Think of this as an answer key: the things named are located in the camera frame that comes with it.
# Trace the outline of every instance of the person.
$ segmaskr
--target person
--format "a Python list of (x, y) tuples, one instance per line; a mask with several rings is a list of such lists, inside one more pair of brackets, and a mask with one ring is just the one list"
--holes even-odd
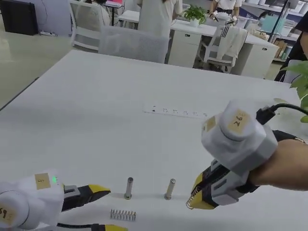
[(300, 30), (302, 33), (298, 37), (295, 45), (290, 51), (290, 54), (284, 64), (282, 65), (279, 73), (277, 74), (275, 81), (283, 82), (285, 72), (282, 69), (287, 67), (290, 60), (306, 61), (308, 57), (308, 12), (302, 17), (295, 29)]
[(242, 6), (242, 0), (212, 0), (209, 17), (213, 16), (213, 12), (227, 13), (233, 15), (236, 18), (239, 16), (240, 7)]
[(308, 145), (297, 140), (278, 142), (274, 154), (250, 172), (249, 180), (257, 186), (308, 191)]
[(80, 2), (86, 2), (86, 3), (91, 3), (93, 5), (99, 6), (100, 10), (103, 15), (103, 23), (104, 26), (109, 26), (110, 25), (110, 16), (107, 10), (104, 8), (104, 4), (107, 2), (107, 0), (81, 0)]
[(183, 11), (182, 0), (137, 0), (141, 7), (138, 30), (169, 37), (171, 23)]

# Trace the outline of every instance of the power strip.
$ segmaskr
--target power strip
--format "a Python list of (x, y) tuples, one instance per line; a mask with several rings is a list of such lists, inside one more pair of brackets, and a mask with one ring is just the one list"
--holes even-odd
[(204, 119), (207, 117), (207, 113), (197, 112), (193, 110), (178, 109), (173, 107), (161, 107), (153, 104), (144, 105), (143, 111), (146, 113), (162, 114), (169, 116), (173, 115), (173, 116), (198, 118), (198, 119)]
[(53, 36), (53, 37), (58, 36), (57, 34), (55, 34), (53, 32), (46, 32), (46, 31), (43, 31), (43, 30), (40, 31), (39, 34), (40, 35), (46, 35), (46, 36)]

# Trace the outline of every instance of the white power strip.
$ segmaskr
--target white power strip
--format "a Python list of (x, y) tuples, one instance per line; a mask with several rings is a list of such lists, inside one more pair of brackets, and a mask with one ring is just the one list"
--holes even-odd
[(153, 114), (163, 114), (169, 116), (181, 116), (181, 117), (190, 117), (190, 118), (198, 118), (204, 119), (207, 117), (207, 113), (197, 112), (193, 110), (185, 110), (185, 109), (178, 109), (173, 107), (161, 107), (158, 105), (144, 105), (143, 111), (146, 113), (153, 113)]

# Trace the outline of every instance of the human hand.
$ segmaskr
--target human hand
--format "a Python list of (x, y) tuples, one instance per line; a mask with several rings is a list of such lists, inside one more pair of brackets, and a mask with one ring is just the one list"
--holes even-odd
[(270, 159), (249, 175), (255, 185), (308, 191), (308, 145), (296, 140), (278, 142)]

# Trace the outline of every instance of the desk drawer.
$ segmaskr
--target desk drawer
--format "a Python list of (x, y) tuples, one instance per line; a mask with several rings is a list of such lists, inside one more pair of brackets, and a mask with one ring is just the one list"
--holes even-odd
[(175, 31), (173, 41), (176, 42), (184, 42), (192, 45), (199, 45), (201, 40), (201, 35), (182, 32), (182, 31)]

